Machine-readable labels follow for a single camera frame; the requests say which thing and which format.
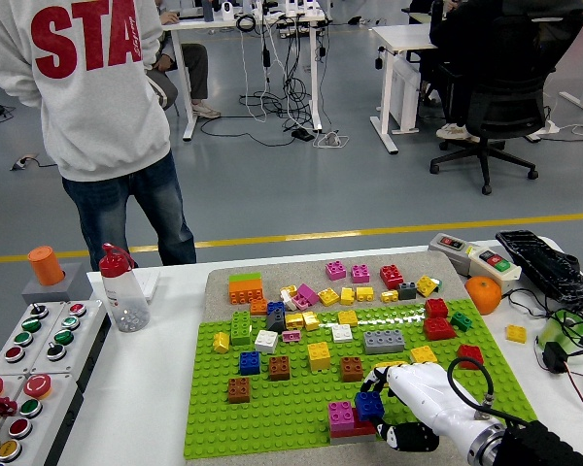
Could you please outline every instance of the sneaker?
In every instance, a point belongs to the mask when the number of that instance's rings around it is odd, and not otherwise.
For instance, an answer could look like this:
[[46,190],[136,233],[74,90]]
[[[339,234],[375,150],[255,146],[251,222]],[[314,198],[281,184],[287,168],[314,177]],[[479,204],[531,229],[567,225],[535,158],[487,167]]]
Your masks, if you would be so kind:
[[216,119],[221,117],[221,113],[219,111],[208,107],[208,105],[203,101],[201,101],[201,103],[198,105],[192,104],[192,111],[198,117],[204,117],[208,119]]

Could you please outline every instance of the plastic water bottle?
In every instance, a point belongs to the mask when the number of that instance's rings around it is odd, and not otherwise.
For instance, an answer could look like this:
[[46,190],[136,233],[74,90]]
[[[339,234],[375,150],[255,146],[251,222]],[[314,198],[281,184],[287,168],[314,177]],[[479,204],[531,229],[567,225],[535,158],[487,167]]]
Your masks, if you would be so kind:
[[121,248],[106,243],[99,271],[110,301],[115,324],[121,332],[135,332],[149,323],[147,299],[134,275],[134,259]]

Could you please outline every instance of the desk leg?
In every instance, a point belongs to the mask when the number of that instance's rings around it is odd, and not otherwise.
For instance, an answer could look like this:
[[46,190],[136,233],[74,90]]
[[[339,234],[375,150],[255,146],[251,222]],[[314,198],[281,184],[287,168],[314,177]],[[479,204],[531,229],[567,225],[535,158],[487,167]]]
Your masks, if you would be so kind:
[[190,76],[186,63],[184,63],[184,54],[182,53],[182,44],[179,41],[179,31],[171,31],[171,39],[173,40],[173,50],[175,51],[175,59],[177,60],[177,71],[179,73],[179,81],[182,88],[182,96],[184,96],[184,103],[186,104],[186,115],[188,115],[188,126],[184,132],[184,141],[192,140],[192,133],[194,132],[194,125],[196,118],[192,113],[192,99],[190,97]]
[[389,136],[389,107],[391,106],[391,87],[393,85],[393,65],[394,57],[391,53],[385,52],[386,65],[382,81],[382,105],[380,106],[380,118],[372,116],[369,120],[380,136],[382,143],[389,153],[398,153],[397,146]]
[[313,130],[321,131],[322,122],[320,121],[320,89],[318,88],[318,62],[315,59],[315,53],[318,46],[318,41],[316,39],[316,27],[317,22],[309,23],[309,47],[311,48],[309,52],[309,59],[311,60],[311,118],[313,119]]

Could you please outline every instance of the yellow floor line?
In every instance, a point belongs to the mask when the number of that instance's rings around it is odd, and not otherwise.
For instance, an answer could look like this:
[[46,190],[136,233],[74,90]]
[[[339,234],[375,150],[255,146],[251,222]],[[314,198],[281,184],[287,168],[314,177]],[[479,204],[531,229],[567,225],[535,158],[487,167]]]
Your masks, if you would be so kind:
[[[286,241],[307,241],[307,240],[326,240],[333,238],[352,238],[359,236],[377,236],[377,235],[396,235],[400,233],[415,233],[420,231],[445,231],[458,230],[463,228],[485,228],[490,226],[514,226],[532,223],[556,223],[563,221],[583,220],[583,214],[566,214],[560,216],[525,216],[521,218],[498,218],[490,220],[460,221],[452,223],[431,223],[429,225],[407,225],[391,226],[385,228],[367,228],[363,230],[347,231],[326,231],[322,233],[301,233],[297,235],[277,235],[277,236],[260,236],[254,238],[235,238],[229,240],[216,241],[199,241],[196,242],[198,249],[205,248],[228,248],[233,246],[260,245],[266,243],[284,243]],[[136,246],[130,248],[132,253],[135,252],[155,252],[157,246]],[[86,250],[67,250],[57,252],[58,258],[88,257]],[[22,255],[2,255],[0,263],[22,262],[28,260],[27,254]]]

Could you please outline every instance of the brown lego brick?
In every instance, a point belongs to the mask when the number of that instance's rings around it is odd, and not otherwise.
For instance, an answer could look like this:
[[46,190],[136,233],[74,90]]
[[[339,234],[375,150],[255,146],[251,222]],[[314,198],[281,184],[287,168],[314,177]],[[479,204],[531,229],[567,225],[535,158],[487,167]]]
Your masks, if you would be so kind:
[[250,403],[251,384],[248,377],[229,379],[229,403]]
[[288,356],[271,357],[268,366],[270,368],[270,380],[288,381],[292,373],[290,372],[290,358]]
[[360,382],[364,378],[362,362],[359,357],[341,358],[341,376],[343,382]]

